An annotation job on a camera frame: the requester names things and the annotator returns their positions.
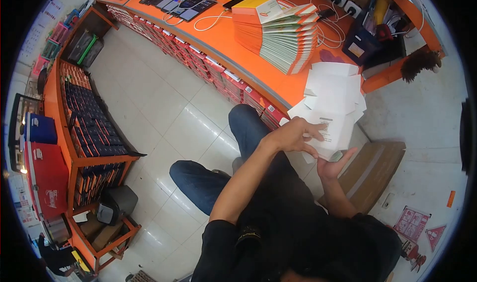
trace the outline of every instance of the knee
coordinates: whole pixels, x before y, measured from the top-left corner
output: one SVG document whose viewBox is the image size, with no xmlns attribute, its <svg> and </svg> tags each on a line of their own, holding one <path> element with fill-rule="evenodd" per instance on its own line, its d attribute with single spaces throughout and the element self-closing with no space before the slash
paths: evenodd
<svg viewBox="0 0 477 282">
<path fill-rule="evenodd" d="M 235 105 L 229 112 L 229 124 L 243 120 L 245 115 L 250 113 L 257 114 L 255 108 L 247 104 Z"/>
<path fill-rule="evenodd" d="M 187 172 L 191 161 L 176 161 L 169 169 L 169 175 L 173 181 L 179 181 L 180 177 Z"/>
</svg>

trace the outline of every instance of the pink basket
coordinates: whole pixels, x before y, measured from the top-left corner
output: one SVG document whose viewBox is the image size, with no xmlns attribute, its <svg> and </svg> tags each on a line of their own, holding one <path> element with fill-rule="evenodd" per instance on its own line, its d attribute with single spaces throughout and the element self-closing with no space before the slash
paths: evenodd
<svg viewBox="0 0 477 282">
<path fill-rule="evenodd" d="M 61 44 L 68 34 L 68 27 L 66 27 L 63 23 L 58 22 L 51 34 L 51 40 Z"/>
<path fill-rule="evenodd" d="M 43 66 L 49 62 L 49 59 L 42 57 L 40 54 L 38 56 L 38 59 L 36 60 L 35 65 L 33 66 L 32 74 L 38 76 L 40 74 L 41 69 L 43 69 Z"/>
</svg>

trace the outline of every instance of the qr code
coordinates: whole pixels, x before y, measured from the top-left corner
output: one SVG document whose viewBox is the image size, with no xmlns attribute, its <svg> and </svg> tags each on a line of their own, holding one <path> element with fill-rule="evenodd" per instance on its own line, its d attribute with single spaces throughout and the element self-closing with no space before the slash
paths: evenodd
<svg viewBox="0 0 477 282">
<path fill-rule="evenodd" d="M 330 122 L 321 122 L 320 124 L 325 124 L 325 125 L 326 125 L 326 128 L 323 129 L 322 131 L 327 132 L 327 131 L 328 131 L 328 127 L 330 126 Z"/>
</svg>

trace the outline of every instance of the white tile floor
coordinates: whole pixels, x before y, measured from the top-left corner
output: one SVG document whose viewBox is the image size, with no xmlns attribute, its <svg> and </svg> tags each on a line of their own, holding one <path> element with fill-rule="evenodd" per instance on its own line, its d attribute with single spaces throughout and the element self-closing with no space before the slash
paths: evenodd
<svg viewBox="0 0 477 282">
<path fill-rule="evenodd" d="M 177 160 L 194 160 L 232 174 L 232 161 L 240 155 L 228 122 L 232 105 L 124 26 L 104 37 L 89 71 L 120 129 L 148 154 L 134 163 L 125 181 L 139 197 L 132 217 L 142 229 L 123 260 L 104 268 L 100 279 L 124 281 L 140 269 L 158 282 L 182 278 L 199 260 L 208 216 L 177 188 L 169 168 Z M 351 146 L 361 148 L 367 141 L 356 126 Z M 323 189 L 316 166 L 300 153 L 287 155 L 318 199 Z"/>
</svg>

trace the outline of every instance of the hand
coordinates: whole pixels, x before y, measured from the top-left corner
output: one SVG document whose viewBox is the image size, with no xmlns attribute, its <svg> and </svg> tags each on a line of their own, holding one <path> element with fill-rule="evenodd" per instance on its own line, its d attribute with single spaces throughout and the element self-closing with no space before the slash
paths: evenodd
<svg viewBox="0 0 477 282">
<path fill-rule="evenodd" d="M 276 151 L 305 151 L 317 159 L 318 152 L 314 147 L 306 144 L 305 141 L 310 141 L 312 137 L 324 141 L 319 130 L 325 128 L 325 124 L 310 124 L 304 118 L 294 117 L 288 123 L 265 136 L 262 141 Z M 303 137 L 305 133 L 308 133 L 311 137 Z"/>
<path fill-rule="evenodd" d="M 316 163 L 316 170 L 318 171 L 318 176 L 321 178 L 321 181 L 327 182 L 337 179 L 343 167 L 357 150 L 358 148 L 348 149 L 338 162 L 328 162 L 325 159 L 319 158 Z"/>
</svg>

